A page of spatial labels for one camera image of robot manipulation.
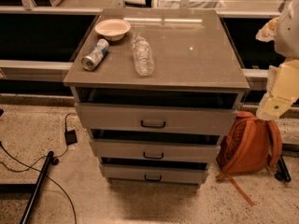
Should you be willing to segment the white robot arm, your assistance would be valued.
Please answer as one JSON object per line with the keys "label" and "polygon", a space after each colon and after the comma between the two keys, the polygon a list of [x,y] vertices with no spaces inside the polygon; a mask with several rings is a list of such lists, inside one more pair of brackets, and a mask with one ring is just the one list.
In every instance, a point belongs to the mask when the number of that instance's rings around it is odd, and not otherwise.
{"label": "white robot arm", "polygon": [[286,60],[269,66],[266,94],[259,103],[259,119],[278,119],[299,99],[299,0],[285,5],[279,17],[267,22],[256,35],[263,42],[274,42],[275,52]]}

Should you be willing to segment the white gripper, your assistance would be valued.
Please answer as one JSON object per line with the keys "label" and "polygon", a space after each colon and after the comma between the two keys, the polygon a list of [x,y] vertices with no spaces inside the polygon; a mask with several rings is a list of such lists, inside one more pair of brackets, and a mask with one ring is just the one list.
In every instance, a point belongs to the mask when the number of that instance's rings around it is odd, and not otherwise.
{"label": "white gripper", "polygon": [[[269,42],[275,38],[278,17],[268,21],[255,38]],[[288,60],[279,67],[270,66],[266,93],[256,111],[259,119],[278,119],[299,99],[299,61]]]}

